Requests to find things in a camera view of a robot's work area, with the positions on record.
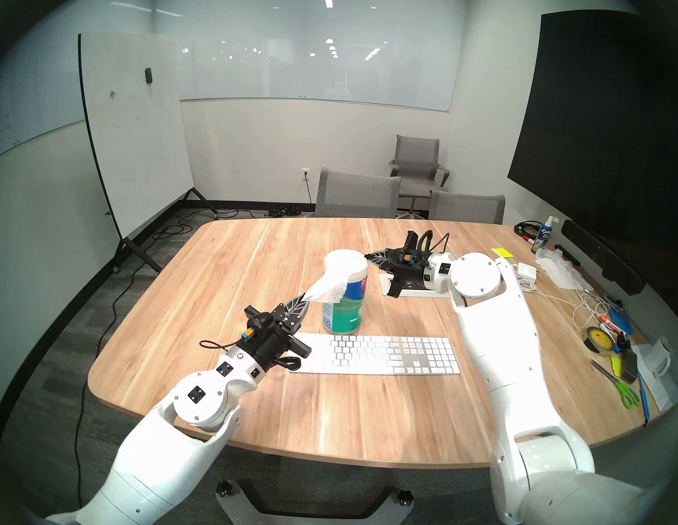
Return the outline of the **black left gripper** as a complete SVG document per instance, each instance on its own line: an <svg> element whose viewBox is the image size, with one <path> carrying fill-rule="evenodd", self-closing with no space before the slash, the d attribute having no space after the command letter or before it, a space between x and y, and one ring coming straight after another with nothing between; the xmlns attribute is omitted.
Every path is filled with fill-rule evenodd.
<svg viewBox="0 0 678 525"><path fill-rule="evenodd" d="M261 370L281 366L290 371L301 368L301 360L282 360L291 352L301 359L307 359L312 347L296 337L310 307L304 294L297 295L279 304L272 312L259 312L249 305L244 309L247 328L242 335L242 350L249 354Z"/></svg>

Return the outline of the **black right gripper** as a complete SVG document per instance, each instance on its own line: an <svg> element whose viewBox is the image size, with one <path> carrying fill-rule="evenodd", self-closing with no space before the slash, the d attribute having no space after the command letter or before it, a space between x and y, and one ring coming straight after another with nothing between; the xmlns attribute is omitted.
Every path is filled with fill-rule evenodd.
<svg viewBox="0 0 678 525"><path fill-rule="evenodd" d="M423 249L387 248L364 255L364 258L376 267L393 268L389 278L386 296L397 299L408 285L415 289L426 289L429 275L424 273L429 265L432 252L429 247Z"/></svg>

